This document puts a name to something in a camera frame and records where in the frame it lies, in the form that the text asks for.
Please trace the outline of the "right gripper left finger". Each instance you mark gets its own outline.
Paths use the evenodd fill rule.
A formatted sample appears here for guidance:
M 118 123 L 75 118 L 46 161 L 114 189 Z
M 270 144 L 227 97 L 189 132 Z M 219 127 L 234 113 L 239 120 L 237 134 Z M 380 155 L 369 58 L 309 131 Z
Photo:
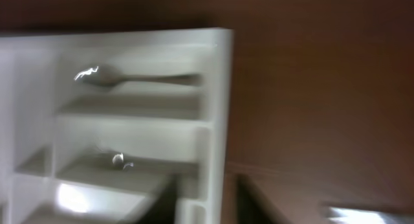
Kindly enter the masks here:
M 174 224 L 178 200 L 178 176 L 172 175 L 159 196 L 132 224 Z

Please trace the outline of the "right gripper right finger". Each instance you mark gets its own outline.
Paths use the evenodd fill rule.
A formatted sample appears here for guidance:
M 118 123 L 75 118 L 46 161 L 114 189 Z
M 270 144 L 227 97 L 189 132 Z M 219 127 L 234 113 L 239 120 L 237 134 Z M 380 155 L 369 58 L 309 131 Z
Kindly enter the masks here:
M 237 224 L 291 224 L 247 175 L 237 174 L 235 184 Z

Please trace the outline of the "white plastic cutlery tray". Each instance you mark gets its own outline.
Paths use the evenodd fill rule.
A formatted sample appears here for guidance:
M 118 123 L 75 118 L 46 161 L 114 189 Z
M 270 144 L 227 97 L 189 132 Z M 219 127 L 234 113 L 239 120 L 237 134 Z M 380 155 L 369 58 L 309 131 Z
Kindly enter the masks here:
M 1 222 L 129 223 L 178 176 L 176 223 L 219 223 L 233 34 L 3 36 Z M 199 74 L 199 85 L 73 80 Z

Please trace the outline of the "steel spoon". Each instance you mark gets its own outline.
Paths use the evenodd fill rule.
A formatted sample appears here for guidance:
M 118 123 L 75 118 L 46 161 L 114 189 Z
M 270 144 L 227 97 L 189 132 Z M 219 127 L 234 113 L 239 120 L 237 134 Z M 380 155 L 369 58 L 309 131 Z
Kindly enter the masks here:
M 175 75 L 128 75 L 110 65 L 92 65 L 80 71 L 73 80 L 97 87 L 113 88 L 124 82 L 151 82 L 173 85 L 196 86 L 202 81 L 199 74 Z

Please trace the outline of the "steel fork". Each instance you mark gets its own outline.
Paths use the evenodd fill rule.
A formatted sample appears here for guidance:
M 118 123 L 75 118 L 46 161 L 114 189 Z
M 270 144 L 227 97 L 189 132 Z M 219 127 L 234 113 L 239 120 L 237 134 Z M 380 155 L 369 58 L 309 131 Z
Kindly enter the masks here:
M 329 223 L 336 224 L 413 224 L 413 210 L 387 206 L 326 203 L 320 212 Z

